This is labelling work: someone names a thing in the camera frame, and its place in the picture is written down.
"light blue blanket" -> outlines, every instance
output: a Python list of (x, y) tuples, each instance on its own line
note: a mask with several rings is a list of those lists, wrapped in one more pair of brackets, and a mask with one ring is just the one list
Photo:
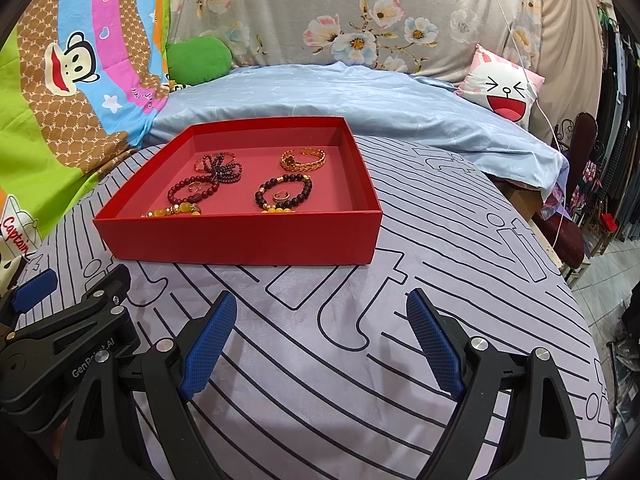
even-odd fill
[(359, 136), (413, 140), (459, 153), (480, 171), (551, 193), (564, 157), (529, 132), (455, 95), (453, 86), (364, 66), (241, 68), (171, 94), (145, 145), (191, 124), (267, 116), (343, 116)]

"cartoon face cushion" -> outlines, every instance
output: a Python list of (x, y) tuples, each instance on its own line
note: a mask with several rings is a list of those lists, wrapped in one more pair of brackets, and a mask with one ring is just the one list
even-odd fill
[(527, 130), (531, 107), (544, 81), (542, 76), (476, 45), (469, 74), (456, 94)]

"green pillow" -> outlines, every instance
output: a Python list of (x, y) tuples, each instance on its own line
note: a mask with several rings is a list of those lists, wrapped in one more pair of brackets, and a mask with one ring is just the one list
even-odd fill
[(193, 86), (228, 74), (231, 51), (218, 38), (203, 36), (168, 44), (166, 61), (169, 79)]

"colorful blanket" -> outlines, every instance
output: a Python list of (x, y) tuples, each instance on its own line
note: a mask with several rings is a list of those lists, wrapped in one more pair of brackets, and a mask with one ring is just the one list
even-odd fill
[(169, 0), (32, 0), (0, 51), (0, 260), (32, 254), (166, 101)]

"cartoon monkey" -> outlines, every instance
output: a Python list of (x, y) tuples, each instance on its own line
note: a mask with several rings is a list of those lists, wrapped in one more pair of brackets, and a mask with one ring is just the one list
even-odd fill
[(94, 48), (82, 32), (69, 36), (64, 52), (57, 43), (51, 43), (45, 51), (45, 84), (54, 95), (71, 96), (78, 92), (76, 83), (98, 81), (95, 68)]

